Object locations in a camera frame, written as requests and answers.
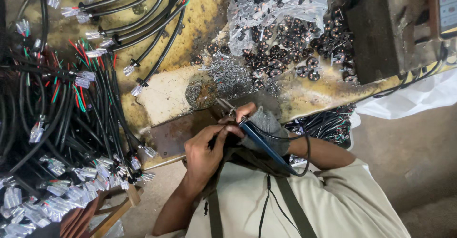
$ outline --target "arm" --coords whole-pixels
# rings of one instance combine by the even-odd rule
[[[216,172],[228,132],[242,135],[239,129],[231,125],[210,125],[184,144],[186,175],[160,211],[152,230],[153,236],[187,228],[193,214],[192,203]],[[208,142],[214,135],[218,136],[211,150]]]

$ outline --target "white t-shirt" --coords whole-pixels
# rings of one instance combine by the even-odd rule
[[[260,216],[268,193],[266,176],[261,171],[229,162],[225,164],[217,186],[225,238],[258,236]],[[368,165],[359,159],[346,167],[308,172],[304,177],[292,176],[288,181],[318,238],[410,237],[371,176]],[[271,190],[295,224],[273,177]],[[192,216],[186,238],[211,238],[209,211],[203,217],[204,206],[205,201],[201,201]],[[183,235],[182,231],[178,231],[161,237]],[[272,195],[266,207],[262,237],[300,238]]]

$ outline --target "brown cloth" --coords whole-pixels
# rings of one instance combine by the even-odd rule
[[[60,222],[61,238],[85,238],[89,237],[86,231],[90,221],[94,217],[100,196],[89,202],[85,209],[76,208],[64,216]]]

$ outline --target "concrete floor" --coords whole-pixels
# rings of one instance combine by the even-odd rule
[[[450,185],[457,183],[455,112],[457,105],[397,120],[361,115],[361,125],[353,130],[352,152],[370,165],[374,179],[399,215],[457,194]],[[141,238],[151,232],[185,171],[180,162],[154,170],[157,175],[145,188],[140,206],[122,217],[125,237]]]

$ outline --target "hand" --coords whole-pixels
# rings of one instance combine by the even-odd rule
[[[241,119],[244,116],[252,116],[256,111],[257,111],[257,107],[255,106],[255,104],[253,102],[249,102],[246,105],[240,106],[236,110],[236,122],[240,123]],[[218,124],[227,124],[227,123],[233,122],[233,121],[235,121],[235,119],[233,119],[229,116],[226,116],[224,118],[219,119]]]
[[[195,137],[184,143],[187,158],[186,179],[196,192],[203,190],[209,178],[218,169],[223,155],[223,147],[227,134],[232,132],[237,136],[243,135],[241,130],[233,125],[210,125],[201,130]],[[213,150],[208,142],[218,134]]]

